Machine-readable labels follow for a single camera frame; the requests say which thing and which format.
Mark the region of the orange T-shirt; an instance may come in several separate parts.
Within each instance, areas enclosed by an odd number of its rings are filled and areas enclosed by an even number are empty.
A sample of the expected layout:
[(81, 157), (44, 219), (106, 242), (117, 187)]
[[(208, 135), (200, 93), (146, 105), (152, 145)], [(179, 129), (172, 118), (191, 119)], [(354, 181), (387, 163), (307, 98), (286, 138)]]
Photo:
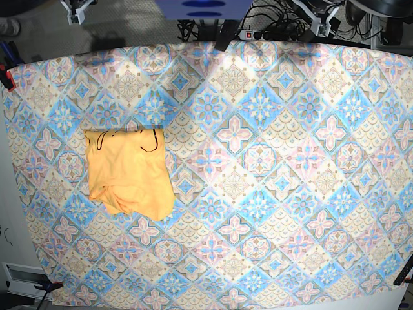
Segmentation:
[(162, 129), (85, 132), (89, 198), (110, 214), (166, 218), (175, 196)]

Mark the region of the white power strip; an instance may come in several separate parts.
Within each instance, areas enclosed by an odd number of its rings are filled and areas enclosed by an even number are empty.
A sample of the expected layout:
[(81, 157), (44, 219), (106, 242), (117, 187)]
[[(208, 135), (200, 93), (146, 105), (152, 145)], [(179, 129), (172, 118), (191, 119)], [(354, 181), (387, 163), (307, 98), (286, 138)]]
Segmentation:
[(259, 30), (242, 30), (239, 33), (239, 39), (242, 41), (276, 41), (277, 34), (269, 31)]

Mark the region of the white blue logo panel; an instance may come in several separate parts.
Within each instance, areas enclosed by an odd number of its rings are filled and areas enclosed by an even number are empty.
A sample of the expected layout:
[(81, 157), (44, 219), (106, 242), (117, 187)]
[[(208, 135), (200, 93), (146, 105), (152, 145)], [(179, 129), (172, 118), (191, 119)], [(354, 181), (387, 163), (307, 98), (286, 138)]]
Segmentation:
[(168, 20), (242, 19), (251, 0), (156, 0), (156, 5)]

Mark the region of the black table clamp top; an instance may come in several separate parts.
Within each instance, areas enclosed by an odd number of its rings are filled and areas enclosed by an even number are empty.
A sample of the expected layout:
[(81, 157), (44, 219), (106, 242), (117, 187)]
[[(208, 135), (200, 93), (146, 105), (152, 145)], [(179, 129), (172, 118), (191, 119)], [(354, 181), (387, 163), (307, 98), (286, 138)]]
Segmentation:
[(225, 20), (216, 37), (215, 49), (224, 52), (237, 34), (239, 20)]

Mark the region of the patterned blue tablecloth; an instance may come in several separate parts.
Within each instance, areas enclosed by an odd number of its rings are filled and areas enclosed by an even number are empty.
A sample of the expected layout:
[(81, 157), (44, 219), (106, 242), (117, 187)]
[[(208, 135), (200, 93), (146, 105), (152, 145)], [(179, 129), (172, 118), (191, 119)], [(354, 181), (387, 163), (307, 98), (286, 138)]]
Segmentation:
[[(393, 290), (412, 256), (412, 59), (273, 41), (21, 65), (1, 106), (55, 305), (268, 309)], [(164, 220), (88, 198), (85, 130), (161, 127)]]

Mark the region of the white vent box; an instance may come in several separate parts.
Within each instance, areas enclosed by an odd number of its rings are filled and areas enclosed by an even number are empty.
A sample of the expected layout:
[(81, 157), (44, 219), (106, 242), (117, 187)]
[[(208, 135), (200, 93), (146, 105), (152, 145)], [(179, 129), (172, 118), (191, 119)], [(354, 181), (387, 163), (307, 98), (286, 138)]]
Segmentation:
[(40, 281), (47, 281), (48, 277), (41, 267), (1, 262), (1, 268), (6, 275), (9, 293), (36, 300), (42, 299), (45, 291), (36, 289), (35, 286), (40, 285)]

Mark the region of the orange-tipped clamp bottom left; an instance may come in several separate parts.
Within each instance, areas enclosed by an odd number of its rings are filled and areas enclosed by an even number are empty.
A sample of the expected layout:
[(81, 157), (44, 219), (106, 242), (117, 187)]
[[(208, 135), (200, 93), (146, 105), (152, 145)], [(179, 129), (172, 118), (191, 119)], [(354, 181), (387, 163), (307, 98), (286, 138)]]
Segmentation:
[(55, 291), (57, 289), (60, 289), (63, 287), (63, 284), (61, 282), (42, 282), (39, 281), (34, 285), (34, 287), (40, 291), (46, 291), (47, 293), (50, 293), (52, 291)]

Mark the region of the black clamp bottom right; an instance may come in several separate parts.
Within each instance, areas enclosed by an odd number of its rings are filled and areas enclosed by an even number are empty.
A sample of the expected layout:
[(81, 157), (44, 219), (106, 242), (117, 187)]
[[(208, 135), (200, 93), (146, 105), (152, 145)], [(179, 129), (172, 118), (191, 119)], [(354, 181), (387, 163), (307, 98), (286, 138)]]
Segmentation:
[(395, 286), (400, 286), (401, 284), (411, 284), (412, 283), (412, 277), (408, 277), (409, 272), (412, 270), (411, 265), (406, 265), (404, 268), (401, 270), (401, 272), (398, 274), (396, 279), (393, 281), (393, 284)]

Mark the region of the red-handled clamp left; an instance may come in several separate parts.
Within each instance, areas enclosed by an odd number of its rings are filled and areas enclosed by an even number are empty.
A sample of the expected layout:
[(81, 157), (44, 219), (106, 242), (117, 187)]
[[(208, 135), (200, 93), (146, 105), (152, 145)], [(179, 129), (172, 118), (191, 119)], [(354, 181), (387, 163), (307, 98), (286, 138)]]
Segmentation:
[(11, 72), (2, 63), (0, 64), (0, 78), (1, 83), (9, 92), (13, 91), (16, 88), (16, 84), (11, 75)]

